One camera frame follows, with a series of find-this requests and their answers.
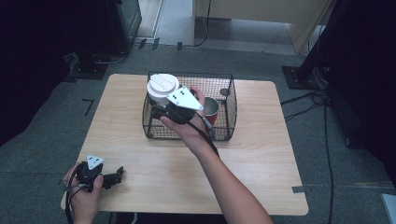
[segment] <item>person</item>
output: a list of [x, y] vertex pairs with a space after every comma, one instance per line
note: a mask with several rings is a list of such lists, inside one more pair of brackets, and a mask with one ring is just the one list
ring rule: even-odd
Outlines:
[[[201, 105], [204, 105], [205, 97], [202, 93], [195, 87], [191, 87], [191, 89], [195, 91], [197, 100]], [[202, 117], [205, 115], [204, 111], [197, 111], [197, 113]], [[200, 162], [227, 223], [273, 223], [271, 217], [256, 197], [228, 169], [212, 147], [196, 130], [188, 124], [177, 124], [167, 117], [161, 117], [160, 120], [166, 127], [180, 136], [184, 144]], [[190, 122], [205, 131], [206, 126], [201, 118], [193, 117]], [[70, 178], [76, 166], [77, 164], [70, 169], [64, 180]], [[73, 185], [76, 185], [77, 180], [74, 179], [73, 181]], [[91, 193], [82, 190], [72, 198], [71, 206], [75, 214], [76, 224], [93, 222], [99, 209], [102, 184], [103, 177], [99, 175], [94, 180]]]

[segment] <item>metal mesh basket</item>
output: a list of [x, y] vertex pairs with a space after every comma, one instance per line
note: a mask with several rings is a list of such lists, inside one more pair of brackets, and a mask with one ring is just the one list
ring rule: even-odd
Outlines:
[[[212, 97], [219, 103], [218, 118], [210, 133], [214, 141], [228, 141], [233, 136], [236, 123], [236, 94], [231, 74], [149, 72], [148, 81], [154, 74], [171, 74], [177, 77], [181, 86], [195, 86], [205, 97]], [[143, 106], [143, 129], [147, 138], [180, 139], [172, 130], [151, 116], [151, 104], [146, 95]]]

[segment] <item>gray carpet floor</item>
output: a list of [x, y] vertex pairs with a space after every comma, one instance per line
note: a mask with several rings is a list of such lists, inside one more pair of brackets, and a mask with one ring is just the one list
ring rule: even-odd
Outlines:
[[[273, 81], [280, 101], [310, 91], [290, 90], [282, 65], [299, 66], [302, 56], [220, 49], [159, 46], [133, 48], [111, 64], [103, 80], [63, 82], [40, 108], [27, 130], [0, 147], [0, 223], [67, 223], [58, 182], [76, 162], [106, 81], [111, 74], [149, 71], [231, 73], [237, 79]], [[90, 102], [92, 109], [85, 115]], [[307, 109], [309, 98], [284, 105], [285, 116]], [[328, 140], [334, 178], [332, 223], [388, 223], [380, 194], [396, 194], [383, 164], [365, 149], [345, 146], [343, 130], [327, 107]], [[309, 213], [303, 217], [273, 216], [276, 223], [327, 223], [331, 185], [324, 130], [324, 107], [287, 122]], [[95, 223], [106, 223], [101, 212]]]

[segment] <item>table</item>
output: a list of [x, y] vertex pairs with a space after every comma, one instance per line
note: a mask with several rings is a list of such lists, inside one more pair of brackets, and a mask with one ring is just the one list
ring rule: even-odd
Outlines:
[[[103, 190], [101, 211], [220, 214], [196, 158], [179, 140], [147, 139], [142, 108], [147, 76], [110, 76], [78, 160], [105, 159], [103, 174], [126, 170], [122, 183]], [[270, 215], [308, 212], [276, 86], [235, 80], [238, 115], [233, 138], [215, 142], [221, 159]]]
[[[193, 19], [207, 16], [209, 1], [193, 1]], [[286, 23], [291, 42], [300, 53], [317, 26], [326, 23], [334, 3], [334, 0], [213, 0], [210, 17]]]

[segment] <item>red mug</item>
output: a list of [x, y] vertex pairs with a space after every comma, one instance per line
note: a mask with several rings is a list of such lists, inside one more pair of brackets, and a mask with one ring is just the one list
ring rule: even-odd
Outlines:
[[212, 97], [205, 97], [204, 105], [205, 117], [212, 126], [215, 124], [219, 113], [219, 103]]

